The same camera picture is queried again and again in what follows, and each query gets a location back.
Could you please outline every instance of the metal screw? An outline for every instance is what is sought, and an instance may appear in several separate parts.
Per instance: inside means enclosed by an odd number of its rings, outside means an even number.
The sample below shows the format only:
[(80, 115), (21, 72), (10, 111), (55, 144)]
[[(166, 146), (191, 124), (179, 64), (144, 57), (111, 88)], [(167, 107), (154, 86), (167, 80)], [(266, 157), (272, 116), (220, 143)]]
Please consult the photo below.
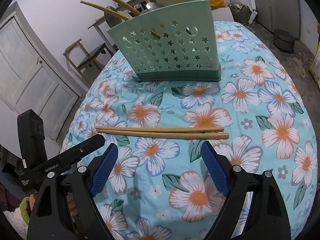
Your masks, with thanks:
[(80, 173), (83, 173), (83, 172), (85, 172), (87, 170), (87, 167), (86, 166), (80, 166), (79, 168), (78, 168), (78, 171), (80, 172)]
[(238, 165), (233, 166), (232, 169), (233, 169), (235, 172), (240, 172), (240, 171), (241, 171), (241, 167), (238, 166)]
[(53, 172), (53, 171), (50, 171), (47, 176), (48, 176), (48, 178), (53, 178), (54, 172)]
[(264, 175), (267, 177), (267, 178), (271, 178), (272, 177), (272, 173), (270, 171), (266, 171), (264, 173)]

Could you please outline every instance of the door panel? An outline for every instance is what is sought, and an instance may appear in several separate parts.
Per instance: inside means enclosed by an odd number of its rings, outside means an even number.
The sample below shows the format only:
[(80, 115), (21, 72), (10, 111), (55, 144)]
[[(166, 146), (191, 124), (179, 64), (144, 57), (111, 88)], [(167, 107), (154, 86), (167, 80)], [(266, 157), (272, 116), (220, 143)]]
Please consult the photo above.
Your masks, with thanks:
[(78, 96), (31, 45), (15, 16), (0, 29), (0, 71), (0, 96), (18, 114), (33, 109), (55, 140)]

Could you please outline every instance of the black chair seat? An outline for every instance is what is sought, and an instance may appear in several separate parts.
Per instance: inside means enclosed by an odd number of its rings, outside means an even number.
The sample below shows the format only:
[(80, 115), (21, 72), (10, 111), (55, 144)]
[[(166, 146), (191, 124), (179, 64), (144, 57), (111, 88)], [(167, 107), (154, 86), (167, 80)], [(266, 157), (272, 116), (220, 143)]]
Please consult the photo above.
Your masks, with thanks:
[(103, 43), (100, 46), (96, 47), (93, 51), (89, 53), (88, 56), (86, 56), (81, 63), (78, 65), (78, 68), (82, 68), (83, 66), (87, 65), (88, 62), (96, 58), (104, 49), (106, 48), (106, 44)]

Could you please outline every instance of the green plastic utensil holder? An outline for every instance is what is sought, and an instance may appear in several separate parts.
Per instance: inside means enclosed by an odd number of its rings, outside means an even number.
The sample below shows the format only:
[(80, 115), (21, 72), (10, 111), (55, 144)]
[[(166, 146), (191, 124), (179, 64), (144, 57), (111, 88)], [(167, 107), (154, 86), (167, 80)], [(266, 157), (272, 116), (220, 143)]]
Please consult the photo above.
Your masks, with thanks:
[(149, 11), (107, 32), (139, 81), (221, 79), (209, 0), (191, 0)]

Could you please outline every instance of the person's hand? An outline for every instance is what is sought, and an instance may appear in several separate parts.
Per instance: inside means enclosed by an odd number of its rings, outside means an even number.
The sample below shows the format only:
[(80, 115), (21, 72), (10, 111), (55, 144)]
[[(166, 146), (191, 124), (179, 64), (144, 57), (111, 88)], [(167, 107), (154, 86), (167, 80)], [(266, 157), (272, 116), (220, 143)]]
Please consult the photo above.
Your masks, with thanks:
[[(35, 204), (36, 198), (37, 198), (38, 193), (31, 194), (29, 197), (29, 204), (30, 204), (30, 210), (32, 211), (33, 206)], [(77, 208), (76, 208), (76, 203), (73, 199), (73, 194), (68, 193), (67, 195), (67, 200), (68, 200), (68, 206), (70, 210), (71, 216), (74, 216), (78, 213)]]

